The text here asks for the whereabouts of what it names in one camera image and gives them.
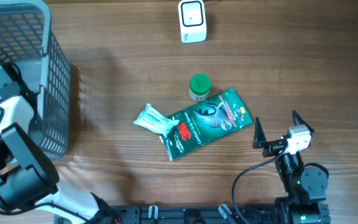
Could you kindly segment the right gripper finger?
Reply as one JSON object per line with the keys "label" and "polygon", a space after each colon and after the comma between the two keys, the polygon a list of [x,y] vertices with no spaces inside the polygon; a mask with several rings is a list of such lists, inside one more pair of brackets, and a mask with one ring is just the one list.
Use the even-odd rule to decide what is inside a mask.
{"label": "right gripper finger", "polygon": [[304,121],[295,110],[292,111],[292,117],[295,126],[305,125],[311,134],[315,133],[315,130],[306,121]]}
{"label": "right gripper finger", "polygon": [[252,147],[254,149],[265,148],[267,145],[267,140],[258,117],[255,118],[254,123],[255,123],[255,131],[254,131],[254,140],[252,143]]}

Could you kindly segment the green 3M gloves packet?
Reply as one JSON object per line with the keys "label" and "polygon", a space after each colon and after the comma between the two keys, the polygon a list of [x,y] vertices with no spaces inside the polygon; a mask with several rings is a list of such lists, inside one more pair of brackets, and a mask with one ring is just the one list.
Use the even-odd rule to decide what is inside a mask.
{"label": "green 3M gloves packet", "polygon": [[161,141],[170,161],[253,123],[234,87],[173,113],[178,124]]}

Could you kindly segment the green lid small jar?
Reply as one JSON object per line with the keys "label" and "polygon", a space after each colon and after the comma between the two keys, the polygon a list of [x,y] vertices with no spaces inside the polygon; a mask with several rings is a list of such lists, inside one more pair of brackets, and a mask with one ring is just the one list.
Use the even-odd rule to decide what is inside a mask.
{"label": "green lid small jar", "polygon": [[192,76],[189,83],[189,96],[194,101],[207,99],[211,90],[211,79],[205,73],[197,73]]}

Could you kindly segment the teal white wipes packet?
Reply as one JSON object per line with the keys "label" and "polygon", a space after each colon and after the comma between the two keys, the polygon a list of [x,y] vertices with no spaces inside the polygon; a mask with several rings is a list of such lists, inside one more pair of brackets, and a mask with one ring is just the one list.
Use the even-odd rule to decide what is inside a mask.
{"label": "teal white wipes packet", "polygon": [[150,103],[146,104],[145,110],[140,113],[133,122],[149,131],[167,137],[170,131],[179,124],[179,120],[165,117],[157,111]]}

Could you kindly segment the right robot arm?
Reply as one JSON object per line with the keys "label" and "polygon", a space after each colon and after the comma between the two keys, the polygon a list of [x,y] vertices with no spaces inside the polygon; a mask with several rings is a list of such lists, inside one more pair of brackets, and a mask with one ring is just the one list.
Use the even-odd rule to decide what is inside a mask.
{"label": "right robot arm", "polygon": [[252,147],[262,149],[264,157],[273,157],[275,167],[286,191],[285,197],[275,199],[274,223],[331,223],[326,200],[329,171],[324,166],[305,164],[301,151],[311,146],[314,129],[292,111],[294,125],[279,140],[268,141],[259,118],[255,119]]}

